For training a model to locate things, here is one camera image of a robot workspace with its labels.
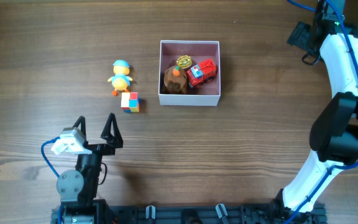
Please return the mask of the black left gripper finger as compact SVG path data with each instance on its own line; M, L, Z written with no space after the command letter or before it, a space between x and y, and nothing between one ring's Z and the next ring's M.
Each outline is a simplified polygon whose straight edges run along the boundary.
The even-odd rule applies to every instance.
M124 142L117 126L116 116L114 113L109 114L101 133L101 139L105 140L108 145L114 148L123 147Z
M85 117L80 116L74 123L73 128L85 138L86 137Z

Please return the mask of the colourful puzzle cube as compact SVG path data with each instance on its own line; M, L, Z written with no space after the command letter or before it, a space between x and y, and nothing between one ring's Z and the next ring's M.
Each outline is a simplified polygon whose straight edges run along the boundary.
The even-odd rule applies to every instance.
M124 92L121 94L121 108L125 113L138 113L140 109L138 92Z

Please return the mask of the yellow duck toy blue hat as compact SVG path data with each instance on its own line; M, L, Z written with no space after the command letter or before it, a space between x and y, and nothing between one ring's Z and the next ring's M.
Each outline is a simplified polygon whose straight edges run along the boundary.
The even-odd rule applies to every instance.
M117 96L119 91L129 93L128 88L131 85L133 79L129 76L131 67L129 63L125 60L116 60L113 63L113 72L114 76L108 79L108 82L111 82L114 90L112 91L113 96Z

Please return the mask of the brown plush toy orange carrot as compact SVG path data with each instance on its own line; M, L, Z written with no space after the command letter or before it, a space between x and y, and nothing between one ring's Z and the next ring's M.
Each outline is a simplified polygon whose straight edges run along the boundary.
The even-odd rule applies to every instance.
M187 87L187 76L184 69L176 65L165 70L162 93L185 95Z

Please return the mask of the yellow round fan toy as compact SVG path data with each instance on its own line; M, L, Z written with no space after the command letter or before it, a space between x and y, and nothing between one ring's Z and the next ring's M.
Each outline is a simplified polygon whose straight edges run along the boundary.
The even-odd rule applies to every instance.
M189 55L182 55L177 58L177 65L183 69L187 69L192 66L193 61Z

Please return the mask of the red toy fire truck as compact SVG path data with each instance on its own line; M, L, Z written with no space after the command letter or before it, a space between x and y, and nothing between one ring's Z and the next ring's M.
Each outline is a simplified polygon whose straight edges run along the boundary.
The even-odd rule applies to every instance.
M206 59L187 70L186 75L190 88L199 88L213 81L217 76L217 66L213 59Z

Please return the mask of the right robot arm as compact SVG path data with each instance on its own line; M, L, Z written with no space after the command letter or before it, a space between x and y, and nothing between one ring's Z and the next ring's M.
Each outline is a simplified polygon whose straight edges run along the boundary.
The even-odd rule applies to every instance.
M318 223L318 197L340 172L358 167L358 30L344 23L344 6L319 1L313 23L299 22L287 40L325 63L332 99L312 125L306 162L272 200L270 222Z

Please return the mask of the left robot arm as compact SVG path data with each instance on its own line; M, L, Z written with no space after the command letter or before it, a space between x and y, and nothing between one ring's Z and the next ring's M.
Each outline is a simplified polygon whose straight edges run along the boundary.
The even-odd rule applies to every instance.
M119 219L105 199L97 199L99 179L107 165L103 156L115 155L123 147L122 136L113 113L108 116L101 133L104 143L90 144L86 140L85 117L65 128L52 146L55 154L68 152L77 155L74 169L62 172L57 179L60 206L52 212L51 223L118 223Z

